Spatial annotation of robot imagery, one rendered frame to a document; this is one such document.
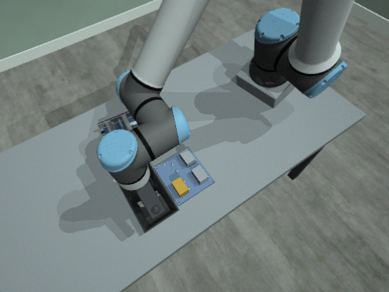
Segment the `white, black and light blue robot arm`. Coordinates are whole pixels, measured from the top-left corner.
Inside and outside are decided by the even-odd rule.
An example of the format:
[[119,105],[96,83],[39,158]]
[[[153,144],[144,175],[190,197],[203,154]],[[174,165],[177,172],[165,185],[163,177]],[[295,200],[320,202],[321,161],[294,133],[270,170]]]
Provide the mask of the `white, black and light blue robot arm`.
[[[113,182],[136,191],[151,219],[166,210],[150,184],[148,163],[190,136],[182,111],[159,94],[209,1],[162,1],[134,66],[115,87],[138,126],[110,131],[98,143],[102,167]],[[255,27],[250,78],[262,87],[289,81],[309,98],[322,93],[347,68],[339,38],[354,1],[302,0],[300,17],[287,8],[264,14]]]

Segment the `yellow block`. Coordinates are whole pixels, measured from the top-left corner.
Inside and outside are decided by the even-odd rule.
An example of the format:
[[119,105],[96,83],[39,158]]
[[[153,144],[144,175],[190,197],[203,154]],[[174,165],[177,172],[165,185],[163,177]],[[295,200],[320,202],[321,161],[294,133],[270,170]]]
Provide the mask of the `yellow block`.
[[187,188],[186,184],[183,182],[181,177],[174,180],[172,182],[172,186],[176,190],[180,198],[182,198],[184,195],[189,193],[189,189]]

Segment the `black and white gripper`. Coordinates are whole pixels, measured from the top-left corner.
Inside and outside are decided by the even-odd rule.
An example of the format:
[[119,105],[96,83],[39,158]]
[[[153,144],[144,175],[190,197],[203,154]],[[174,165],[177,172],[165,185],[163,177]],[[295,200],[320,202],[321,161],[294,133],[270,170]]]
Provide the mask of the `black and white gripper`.
[[[151,179],[149,178],[149,181],[152,185],[152,187],[154,188],[155,192],[157,193],[157,195],[159,196],[160,193],[161,193],[161,188],[160,186],[157,184],[157,183],[153,183],[151,182]],[[132,198],[131,198],[131,202],[133,204],[133,206],[136,206],[136,207],[144,207],[144,205],[142,204],[142,201],[140,200],[139,196],[137,195],[136,191],[135,190],[129,190],[130,193],[132,194]]]

